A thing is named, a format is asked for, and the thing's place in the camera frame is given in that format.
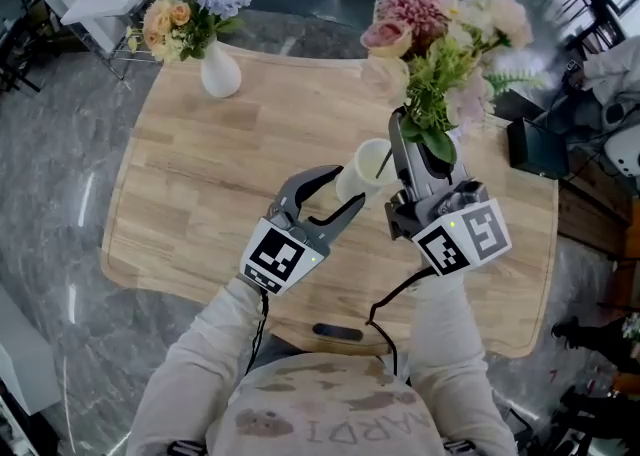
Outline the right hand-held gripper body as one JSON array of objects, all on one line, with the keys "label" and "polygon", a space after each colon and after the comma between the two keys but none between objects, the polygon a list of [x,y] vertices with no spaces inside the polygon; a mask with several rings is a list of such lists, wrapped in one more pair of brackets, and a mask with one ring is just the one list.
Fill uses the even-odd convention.
[{"label": "right hand-held gripper body", "polygon": [[511,249],[498,201],[474,178],[419,201],[401,190],[385,213],[391,238],[412,242],[439,277],[480,267]]}]

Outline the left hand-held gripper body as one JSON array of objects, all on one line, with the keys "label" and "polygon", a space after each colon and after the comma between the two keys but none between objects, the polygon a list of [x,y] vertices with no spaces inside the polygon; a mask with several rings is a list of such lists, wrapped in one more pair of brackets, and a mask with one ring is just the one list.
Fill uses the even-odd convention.
[{"label": "left hand-held gripper body", "polygon": [[328,257],[327,226],[327,220],[300,221],[282,205],[272,204],[254,227],[241,257],[240,276],[259,289],[283,295]]}]

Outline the tall white vase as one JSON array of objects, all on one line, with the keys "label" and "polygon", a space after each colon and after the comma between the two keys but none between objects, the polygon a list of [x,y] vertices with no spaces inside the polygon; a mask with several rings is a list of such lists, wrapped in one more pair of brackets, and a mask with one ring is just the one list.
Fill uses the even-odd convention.
[{"label": "tall white vase", "polygon": [[391,142],[375,138],[360,144],[336,179],[336,194],[342,203],[364,193],[369,204],[387,186],[397,181]]}]

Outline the pink cream flowers bunch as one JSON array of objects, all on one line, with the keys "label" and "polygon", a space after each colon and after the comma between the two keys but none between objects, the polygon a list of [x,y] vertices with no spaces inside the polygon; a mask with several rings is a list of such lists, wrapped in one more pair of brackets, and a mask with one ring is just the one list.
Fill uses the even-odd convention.
[{"label": "pink cream flowers bunch", "polygon": [[516,0],[375,0],[360,39],[361,78],[399,112],[402,139],[449,169],[456,130],[493,113],[496,96],[513,85],[537,83],[530,71],[496,65],[532,41]]}]

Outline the person's right forearm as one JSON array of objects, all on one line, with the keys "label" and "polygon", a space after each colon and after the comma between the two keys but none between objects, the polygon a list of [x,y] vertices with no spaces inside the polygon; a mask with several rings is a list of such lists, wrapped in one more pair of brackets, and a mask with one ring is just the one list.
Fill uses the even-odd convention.
[{"label": "person's right forearm", "polygon": [[424,277],[416,300],[408,351],[413,389],[430,426],[421,435],[429,456],[449,456],[446,442],[470,442],[482,456],[517,456],[487,377],[484,346],[463,277]]}]

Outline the person's left forearm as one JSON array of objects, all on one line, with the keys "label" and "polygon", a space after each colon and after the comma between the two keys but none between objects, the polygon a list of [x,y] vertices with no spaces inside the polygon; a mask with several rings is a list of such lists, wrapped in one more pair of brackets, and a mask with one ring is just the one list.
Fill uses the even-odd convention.
[{"label": "person's left forearm", "polygon": [[234,278],[169,348],[138,406],[126,456],[168,456],[173,442],[214,453],[215,430],[260,320],[257,288]]}]

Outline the small white bulbous vase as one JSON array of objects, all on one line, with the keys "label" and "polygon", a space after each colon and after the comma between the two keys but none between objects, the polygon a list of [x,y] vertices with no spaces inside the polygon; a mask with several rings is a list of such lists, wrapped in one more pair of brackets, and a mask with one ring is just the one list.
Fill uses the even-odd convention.
[{"label": "small white bulbous vase", "polygon": [[234,95],[241,86],[242,74],[235,61],[214,38],[200,62],[200,78],[206,92],[214,98]]}]

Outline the black box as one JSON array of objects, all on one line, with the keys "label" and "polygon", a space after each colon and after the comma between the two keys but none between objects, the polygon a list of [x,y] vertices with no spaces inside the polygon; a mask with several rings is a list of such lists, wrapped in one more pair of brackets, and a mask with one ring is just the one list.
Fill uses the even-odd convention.
[{"label": "black box", "polygon": [[507,127],[509,164],[512,168],[552,180],[569,173],[564,138],[526,118]]}]

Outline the light wooden table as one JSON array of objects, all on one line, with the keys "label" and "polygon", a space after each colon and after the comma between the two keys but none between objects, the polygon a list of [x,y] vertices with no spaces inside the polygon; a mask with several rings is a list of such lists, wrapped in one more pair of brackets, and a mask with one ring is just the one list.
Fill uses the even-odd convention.
[{"label": "light wooden table", "polygon": [[[242,72],[227,99],[202,87],[196,60],[158,74],[124,154],[102,243],[101,267],[119,285],[208,303],[236,274],[258,219],[286,179],[343,165],[387,133],[389,108],[360,78],[356,60],[230,49]],[[507,122],[470,125],[460,152],[495,197],[512,248],[468,272],[467,295],[485,347],[528,355],[543,324],[557,240],[558,185],[513,169]],[[419,265],[416,248],[391,240],[385,197],[365,207],[329,258],[270,303],[268,328],[306,350],[382,355],[404,346],[413,303],[371,305]]]}]

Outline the dark wooden cabinet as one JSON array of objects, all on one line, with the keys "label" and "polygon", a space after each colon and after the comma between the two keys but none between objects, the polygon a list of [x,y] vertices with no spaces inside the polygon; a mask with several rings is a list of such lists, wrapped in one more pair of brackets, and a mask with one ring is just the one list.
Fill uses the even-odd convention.
[{"label": "dark wooden cabinet", "polygon": [[559,181],[558,234],[619,259],[632,223],[631,194],[601,159],[578,148],[569,152],[570,174]]}]

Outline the person's beige sweatshirt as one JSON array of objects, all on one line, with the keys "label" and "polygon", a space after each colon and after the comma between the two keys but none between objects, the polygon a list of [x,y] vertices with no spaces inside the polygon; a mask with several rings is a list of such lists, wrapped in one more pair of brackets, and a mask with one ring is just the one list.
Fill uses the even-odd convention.
[{"label": "person's beige sweatshirt", "polygon": [[307,353],[250,372],[210,456],[445,456],[419,394],[374,357]]}]

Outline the white cabinet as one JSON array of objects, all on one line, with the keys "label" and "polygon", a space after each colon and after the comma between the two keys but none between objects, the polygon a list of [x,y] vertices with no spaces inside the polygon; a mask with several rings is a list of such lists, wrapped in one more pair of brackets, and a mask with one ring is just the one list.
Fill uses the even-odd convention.
[{"label": "white cabinet", "polygon": [[53,351],[0,286],[0,379],[34,415],[61,399]]}]

